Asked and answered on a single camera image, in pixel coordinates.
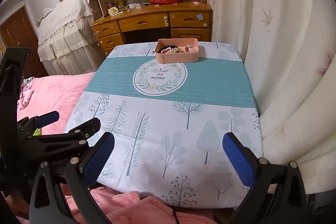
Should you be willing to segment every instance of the desk cabinet door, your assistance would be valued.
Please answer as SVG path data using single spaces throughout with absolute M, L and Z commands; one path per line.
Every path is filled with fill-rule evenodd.
M 104 48 L 103 52 L 106 56 L 108 56 L 110 54 L 111 51 L 113 51 L 114 48 Z
M 169 27 L 166 12 L 130 16 L 118 21 L 122 32 Z
M 101 37 L 98 41 L 102 49 L 112 48 L 124 44 L 123 38 L 120 33 Z
M 172 38 L 197 38 L 198 41 L 210 41 L 209 29 L 171 29 Z
M 93 26 L 93 30 L 94 30 L 94 34 L 98 38 L 105 37 L 107 35 L 111 35 L 115 33 L 120 33 L 118 22 L 116 20 Z
M 209 12 L 204 11 L 177 11 L 169 12 L 172 28 L 209 28 Z

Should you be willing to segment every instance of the teal stripe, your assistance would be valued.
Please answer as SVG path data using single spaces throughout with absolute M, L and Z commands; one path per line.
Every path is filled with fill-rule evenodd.
M 242 62 L 199 58 L 185 63 L 188 77 L 178 90 L 151 97 L 138 92 L 132 83 L 135 71 L 153 57 L 107 58 L 86 91 L 209 105 L 256 107 L 250 81 Z

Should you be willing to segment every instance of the circular wreath print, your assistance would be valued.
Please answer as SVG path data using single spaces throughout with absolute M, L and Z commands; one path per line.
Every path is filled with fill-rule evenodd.
M 184 64 L 159 64 L 154 59 L 136 70 L 133 75 L 133 85 L 142 94 L 162 96 L 178 90 L 187 76 L 188 71 Z

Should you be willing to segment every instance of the wooden desk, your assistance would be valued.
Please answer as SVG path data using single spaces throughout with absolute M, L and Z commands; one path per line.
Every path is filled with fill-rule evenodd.
M 99 45 L 106 55 L 115 46 L 128 43 L 127 32 L 169 28 L 171 38 L 194 37 L 211 40 L 212 10 L 207 3 L 183 2 L 176 5 L 149 5 L 92 24 Z

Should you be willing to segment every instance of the table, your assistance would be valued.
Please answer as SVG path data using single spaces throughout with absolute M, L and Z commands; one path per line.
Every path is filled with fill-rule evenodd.
M 251 85 L 236 48 L 199 42 L 196 63 L 158 64 L 156 42 L 117 46 L 77 103 L 66 130 L 97 117 L 115 136 L 98 182 L 169 205 L 235 207 L 243 187 L 221 142 L 233 132 L 263 155 Z

